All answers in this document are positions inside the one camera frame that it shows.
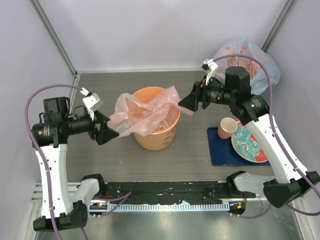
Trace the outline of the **orange plastic trash bin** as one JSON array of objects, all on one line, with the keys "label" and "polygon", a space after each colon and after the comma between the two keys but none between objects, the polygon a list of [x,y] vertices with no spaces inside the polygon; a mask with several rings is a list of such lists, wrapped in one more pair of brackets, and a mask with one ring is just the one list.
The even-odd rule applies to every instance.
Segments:
[{"label": "orange plastic trash bin", "polygon": [[[133,95],[141,102],[148,103],[164,90],[162,87],[149,86],[136,91]],[[134,133],[135,140],[141,147],[150,151],[159,151],[168,147],[174,140],[180,116],[181,111],[177,107],[170,107],[168,117],[160,124],[156,131],[147,136]]]}]

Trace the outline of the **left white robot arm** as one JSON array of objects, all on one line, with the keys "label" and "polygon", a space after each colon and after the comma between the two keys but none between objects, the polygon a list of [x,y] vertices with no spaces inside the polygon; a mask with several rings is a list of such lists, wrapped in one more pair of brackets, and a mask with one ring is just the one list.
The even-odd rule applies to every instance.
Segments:
[{"label": "left white robot arm", "polygon": [[119,136],[108,127],[110,119],[99,112],[103,102],[96,93],[90,93],[82,102],[83,115],[72,117],[68,97],[44,99],[44,112],[40,114],[43,119],[31,129],[39,145],[35,153],[42,183],[42,210],[33,221],[36,232],[83,228],[91,200],[106,195],[107,187],[99,173],[84,176],[76,192],[69,193],[66,170],[69,136],[87,133],[98,145]]}]

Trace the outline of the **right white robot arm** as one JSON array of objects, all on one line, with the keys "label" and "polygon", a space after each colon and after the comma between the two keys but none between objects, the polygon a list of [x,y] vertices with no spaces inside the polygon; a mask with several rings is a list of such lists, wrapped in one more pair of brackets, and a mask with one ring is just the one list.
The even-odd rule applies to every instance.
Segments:
[{"label": "right white robot arm", "polygon": [[250,74],[244,67],[227,68],[224,84],[215,78],[209,84],[204,80],[195,82],[191,93],[178,105],[196,112],[199,103],[203,109],[211,103],[229,106],[231,113],[253,134],[274,172],[270,177],[245,171],[228,176],[225,190],[230,197],[250,192],[265,196],[272,206],[281,208],[319,183],[319,174],[308,171],[288,146],[275,124],[268,102],[251,93]]}]

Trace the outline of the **pink translucent trash bag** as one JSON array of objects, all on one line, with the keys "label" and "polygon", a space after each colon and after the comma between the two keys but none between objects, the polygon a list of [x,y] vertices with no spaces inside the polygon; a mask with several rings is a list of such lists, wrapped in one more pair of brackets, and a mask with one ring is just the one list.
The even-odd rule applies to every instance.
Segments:
[{"label": "pink translucent trash bag", "polygon": [[132,94],[123,93],[117,99],[107,125],[117,131],[120,138],[131,133],[145,137],[174,124],[180,113],[179,100],[173,86],[160,91],[146,103]]}]

